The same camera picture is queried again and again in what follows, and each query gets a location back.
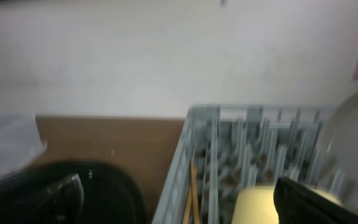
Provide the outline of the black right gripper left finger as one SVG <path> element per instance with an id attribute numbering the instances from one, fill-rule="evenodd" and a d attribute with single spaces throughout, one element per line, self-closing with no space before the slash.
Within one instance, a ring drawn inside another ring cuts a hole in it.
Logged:
<path id="1" fill-rule="evenodd" d="M 0 223 L 77 223 L 85 201 L 78 174 L 0 185 Z"/>

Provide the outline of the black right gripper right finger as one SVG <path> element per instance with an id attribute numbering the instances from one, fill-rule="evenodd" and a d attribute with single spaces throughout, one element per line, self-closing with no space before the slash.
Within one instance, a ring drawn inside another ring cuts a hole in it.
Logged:
<path id="1" fill-rule="evenodd" d="M 358 224 L 358 215 L 287 177 L 277 180 L 273 202 L 279 224 Z"/>

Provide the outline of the yellow bowl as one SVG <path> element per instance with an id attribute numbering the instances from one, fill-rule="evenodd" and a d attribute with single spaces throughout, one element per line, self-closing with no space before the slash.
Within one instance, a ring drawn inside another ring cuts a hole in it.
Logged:
<path id="1" fill-rule="evenodd" d="M 306 187 L 308 190 L 322 196 L 326 200 L 344 208 L 342 202 L 337 196 L 331 194 L 322 188 L 305 185 L 300 182 L 301 186 Z M 258 185 L 243 189 L 239 192 L 236 206 L 234 208 L 231 223 L 236 224 L 279 224 L 278 212 L 275 208 L 273 194 L 275 186 L 272 185 Z M 310 220 L 304 215 L 298 215 L 290 220 L 291 223 L 322 223 L 321 221 Z"/>

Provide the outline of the wooden chopstick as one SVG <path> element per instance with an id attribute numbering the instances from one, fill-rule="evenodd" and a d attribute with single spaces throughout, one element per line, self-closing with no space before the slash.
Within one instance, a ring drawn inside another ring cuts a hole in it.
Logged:
<path id="1" fill-rule="evenodd" d="M 199 204 L 198 204 L 198 189 L 197 189 L 197 170 L 195 166 L 195 162 L 192 159 L 190 162 L 191 168 L 191 201 L 192 201 L 192 208 L 193 208 L 193 221 L 194 224 L 200 224 L 200 211 L 199 211 Z"/>
<path id="2" fill-rule="evenodd" d="M 191 206 L 192 206 L 192 192 L 191 192 L 191 187 L 189 187 L 182 224 L 189 224 L 190 215 L 191 215 Z"/>

